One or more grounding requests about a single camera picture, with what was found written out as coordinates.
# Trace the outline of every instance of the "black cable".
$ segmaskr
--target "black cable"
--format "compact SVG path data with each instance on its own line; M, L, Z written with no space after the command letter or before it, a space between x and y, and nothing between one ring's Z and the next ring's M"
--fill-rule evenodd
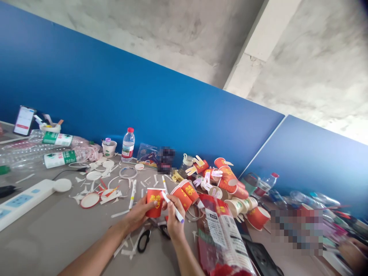
M66 172L66 171L75 171L75 172L85 172L86 171L86 169L87 168L82 168L82 169L78 169L78 170L65 170L65 171L61 171L61 172L59 172L58 173L58 175L57 176L55 176L52 180L55 180L60 174L62 174L62 173L64 173L64 172Z

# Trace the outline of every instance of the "hand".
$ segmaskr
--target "hand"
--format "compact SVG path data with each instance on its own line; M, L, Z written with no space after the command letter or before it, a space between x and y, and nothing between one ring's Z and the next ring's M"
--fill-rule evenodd
M120 222L126 230L126 235L138 229L148 219L146 212L157 205L157 201L146 202L147 195L141 198Z
M185 211L183 206L181 205L180 200L177 197L173 195L167 195L167 197L171 200L171 202L167 203L165 201L162 205L162 209L166 210L166 208L168 208L169 210L168 232L173 242L180 241L181 239L185 239L184 223L181 223L177 220L175 216L174 205L183 217L185 217Z

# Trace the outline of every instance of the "pen holder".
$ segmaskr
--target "pen holder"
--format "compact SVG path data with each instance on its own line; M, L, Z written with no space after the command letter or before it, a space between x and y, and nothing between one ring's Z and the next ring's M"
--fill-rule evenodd
M46 126L40 126L40 130L42 131L49 131L49 132L54 132L54 133L60 133L61 132L61 125L58 125L56 123L52 124L53 127L46 127Z

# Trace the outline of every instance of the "white marker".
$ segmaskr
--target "white marker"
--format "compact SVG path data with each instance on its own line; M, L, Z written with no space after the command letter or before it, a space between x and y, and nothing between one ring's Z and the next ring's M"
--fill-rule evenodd
M164 176L162 176L162 182L164 183L165 192L168 194L169 192L168 192L168 188L166 186L166 181L165 181Z
M171 202L170 199L168 199L168 197L166 196L166 193L162 192L162 195L164 197L164 199L166 200L167 203ZM178 211L178 209L175 207L174 205L174 208L175 208L175 215L177 217L177 219L181 222L181 223L184 223L184 219L183 219L183 216L180 214L180 212Z
M129 202L129 210L133 208L133 201L134 201L134 195L135 195L135 186L137 185L137 180L135 179L133 182L133 189L131 191L131 197Z

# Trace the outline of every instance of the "electrical outlet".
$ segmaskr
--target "electrical outlet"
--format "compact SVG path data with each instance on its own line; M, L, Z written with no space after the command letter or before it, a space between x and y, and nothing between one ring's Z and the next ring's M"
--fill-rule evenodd
M23 194L23 195L20 195L14 198L12 201L6 203L5 205L9 207L17 208L21 206L22 204L26 203L27 201L29 201L32 197L33 196Z
M3 217L5 217L7 214L9 214L11 211L9 210L5 210L5 209L0 209L0 219L2 219Z

